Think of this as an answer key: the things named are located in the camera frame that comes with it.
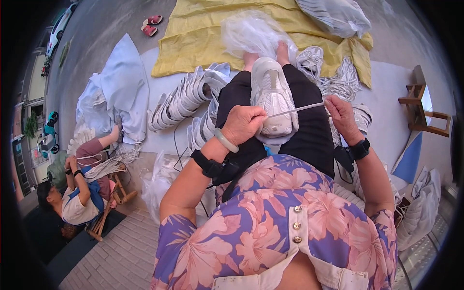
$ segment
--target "smartwatch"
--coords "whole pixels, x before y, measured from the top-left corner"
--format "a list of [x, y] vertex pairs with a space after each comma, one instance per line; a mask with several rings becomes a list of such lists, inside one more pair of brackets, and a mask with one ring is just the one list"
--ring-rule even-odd
[[76, 177], [76, 175], [78, 175], [79, 173], [82, 174], [82, 177], [85, 177], [84, 174], [82, 173], [82, 171], [81, 171], [80, 169], [78, 169], [78, 170], [76, 170], [76, 171], [74, 172], [74, 177]]
[[193, 160], [195, 160], [195, 162], [198, 164], [198, 166], [201, 167], [201, 169], [203, 170], [203, 175], [206, 177], [218, 177], [224, 169], [222, 163], [219, 163], [214, 160], [208, 160], [200, 150], [193, 151], [190, 157], [192, 157]]
[[359, 160], [366, 157], [369, 154], [369, 148], [371, 147], [371, 143], [367, 138], [364, 140], [359, 141], [356, 145], [347, 147], [347, 151], [351, 160]]

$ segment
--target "floral blouse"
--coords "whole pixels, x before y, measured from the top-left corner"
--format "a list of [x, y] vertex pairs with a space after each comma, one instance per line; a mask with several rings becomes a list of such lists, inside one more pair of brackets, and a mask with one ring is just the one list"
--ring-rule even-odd
[[[237, 289], [219, 284], [223, 277], [270, 273], [297, 251], [308, 254], [324, 289], [393, 287], [398, 250], [391, 211], [368, 218], [331, 193], [330, 177], [290, 155], [252, 165], [222, 203], [226, 187], [216, 188], [217, 208], [203, 226], [178, 214], [162, 221], [151, 289]], [[283, 270], [276, 271], [266, 279], [278, 276], [278, 284]], [[347, 273], [363, 281], [345, 287]]]

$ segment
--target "yellow cloth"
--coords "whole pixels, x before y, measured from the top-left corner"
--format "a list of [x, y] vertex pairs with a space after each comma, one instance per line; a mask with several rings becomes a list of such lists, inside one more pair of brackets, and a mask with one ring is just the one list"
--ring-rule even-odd
[[371, 35], [342, 39], [325, 33], [300, 10], [295, 0], [177, 0], [166, 34], [159, 41], [160, 53], [151, 76], [193, 72], [196, 66], [206, 68], [213, 62], [228, 62], [232, 70], [241, 70], [243, 60], [224, 52], [220, 26], [221, 20], [251, 9], [261, 10], [275, 19], [299, 51], [311, 45], [320, 46], [324, 50], [321, 77], [334, 76], [344, 56], [348, 56], [361, 82], [372, 87], [369, 50], [374, 43]]

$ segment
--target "brick pavement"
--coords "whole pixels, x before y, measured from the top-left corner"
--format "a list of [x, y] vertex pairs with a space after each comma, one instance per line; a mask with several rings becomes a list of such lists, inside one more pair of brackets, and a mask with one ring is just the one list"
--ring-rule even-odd
[[62, 281], [61, 290], [147, 290], [159, 225], [136, 209], [98, 243]]

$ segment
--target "potted plant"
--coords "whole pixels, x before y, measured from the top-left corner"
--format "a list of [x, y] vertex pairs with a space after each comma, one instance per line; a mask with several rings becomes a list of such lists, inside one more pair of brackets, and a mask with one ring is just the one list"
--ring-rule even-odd
[[37, 123], [37, 116], [34, 111], [31, 111], [31, 116], [27, 118], [26, 125], [24, 126], [24, 136], [29, 139], [35, 138], [35, 133], [39, 129], [39, 124]]

